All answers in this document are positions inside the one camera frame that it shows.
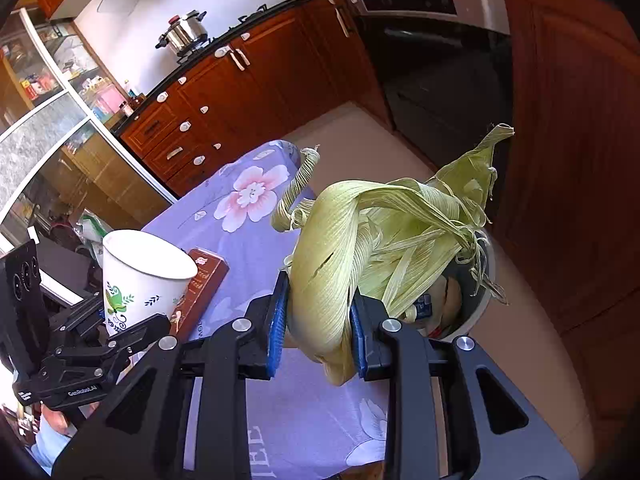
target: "white paper cup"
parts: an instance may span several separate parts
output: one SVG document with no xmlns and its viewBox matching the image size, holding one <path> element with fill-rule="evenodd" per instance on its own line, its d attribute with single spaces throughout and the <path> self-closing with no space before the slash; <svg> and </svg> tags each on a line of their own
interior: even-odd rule
<svg viewBox="0 0 640 480">
<path fill-rule="evenodd" d="M 178 247 L 142 231 L 103 240 L 104 319 L 114 335 L 156 313 L 171 316 L 198 266 Z"/>
</svg>

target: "corn husk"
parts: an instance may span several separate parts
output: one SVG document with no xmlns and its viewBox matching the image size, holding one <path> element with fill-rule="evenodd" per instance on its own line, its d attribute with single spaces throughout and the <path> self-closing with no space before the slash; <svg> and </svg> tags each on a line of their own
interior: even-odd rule
<svg viewBox="0 0 640 480">
<path fill-rule="evenodd" d="M 478 288 L 505 301 L 485 275 L 476 231 L 487 221 L 484 207 L 497 177 L 494 145 L 512 135 L 511 127 L 496 126 L 424 184 L 411 178 L 388 184 L 347 180 L 292 208 L 319 160 L 316 149 L 301 150 L 303 163 L 271 224 L 278 231 L 301 230 L 285 262 L 287 328 L 333 384 L 354 374 L 349 308 L 357 287 L 382 300 L 389 316 L 412 322 L 412 303 L 456 258 L 472 263 Z"/>
</svg>

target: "tile floor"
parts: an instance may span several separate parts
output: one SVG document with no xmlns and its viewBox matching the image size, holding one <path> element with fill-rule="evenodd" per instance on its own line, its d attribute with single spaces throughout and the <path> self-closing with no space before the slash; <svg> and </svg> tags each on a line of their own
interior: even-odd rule
<svg viewBox="0 0 640 480">
<path fill-rule="evenodd" d="M 339 180 L 427 180 L 433 174 L 397 137 L 353 104 L 326 113 L 286 139 L 300 148 L 320 145 L 320 163 L 310 182 L 316 194 Z M 574 368 L 529 285 L 504 251 L 494 246 L 497 281 L 510 304 L 491 300 L 470 335 L 541 413 L 584 475 L 593 465 L 594 442 Z"/>
</svg>

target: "pressure cooker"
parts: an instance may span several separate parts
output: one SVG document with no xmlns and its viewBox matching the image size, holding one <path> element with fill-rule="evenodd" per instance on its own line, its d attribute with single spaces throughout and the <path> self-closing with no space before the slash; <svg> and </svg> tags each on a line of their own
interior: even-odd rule
<svg viewBox="0 0 640 480">
<path fill-rule="evenodd" d="M 207 30 L 201 23 L 206 13 L 206 10 L 192 10 L 182 17 L 172 17 L 169 20 L 169 28 L 158 38 L 156 48 L 168 45 L 178 57 L 186 56 L 199 44 L 207 41 Z"/>
</svg>

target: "metal screw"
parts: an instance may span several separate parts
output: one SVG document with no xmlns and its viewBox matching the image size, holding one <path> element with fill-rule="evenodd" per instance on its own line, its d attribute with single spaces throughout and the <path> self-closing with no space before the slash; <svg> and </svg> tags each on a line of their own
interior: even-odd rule
<svg viewBox="0 0 640 480">
<path fill-rule="evenodd" d="M 239 317 L 231 324 L 231 326 L 236 332 L 246 332 L 251 328 L 251 321 L 245 317 Z"/>
<path fill-rule="evenodd" d="M 458 339 L 456 339 L 456 345 L 458 346 L 458 348 L 460 348 L 461 350 L 464 351 L 469 351 L 469 350 L 473 350 L 474 346 L 476 346 L 476 342 L 471 339 L 470 337 L 463 335 L 461 337 L 459 337 Z"/>
<path fill-rule="evenodd" d="M 161 350 L 173 350 L 177 344 L 178 340 L 172 335 L 166 335 L 158 341 L 158 346 Z"/>
<path fill-rule="evenodd" d="M 387 332 L 397 332 L 402 328 L 402 323 L 400 323 L 397 319 L 390 317 L 389 319 L 385 319 L 382 322 L 382 328 L 384 328 Z"/>
</svg>

